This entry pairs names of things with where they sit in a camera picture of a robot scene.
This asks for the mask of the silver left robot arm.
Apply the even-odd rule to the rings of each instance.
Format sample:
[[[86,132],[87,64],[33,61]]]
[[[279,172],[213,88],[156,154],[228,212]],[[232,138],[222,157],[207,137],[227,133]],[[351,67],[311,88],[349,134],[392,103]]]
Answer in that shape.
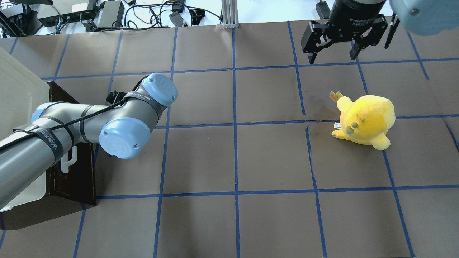
[[[121,159],[135,157],[177,98],[173,81],[155,72],[110,106],[62,101],[38,106],[28,124],[1,141],[1,208],[79,143],[98,144]]]

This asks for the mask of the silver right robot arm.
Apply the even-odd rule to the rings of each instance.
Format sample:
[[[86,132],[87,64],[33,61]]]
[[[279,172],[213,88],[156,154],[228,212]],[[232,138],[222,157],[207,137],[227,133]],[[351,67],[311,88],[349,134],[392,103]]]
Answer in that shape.
[[[301,39],[303,53],[314,64],[318,52],[335,43],[353,42],[349,52],[357,59],[368,46],[376,46],[389,30],[388,48],[401,25],[410,33],[429,36],[458,27],[457,0],[390,0],[392,18],[381,13],[384,0],[336,0],[325,24],[310,21]]]

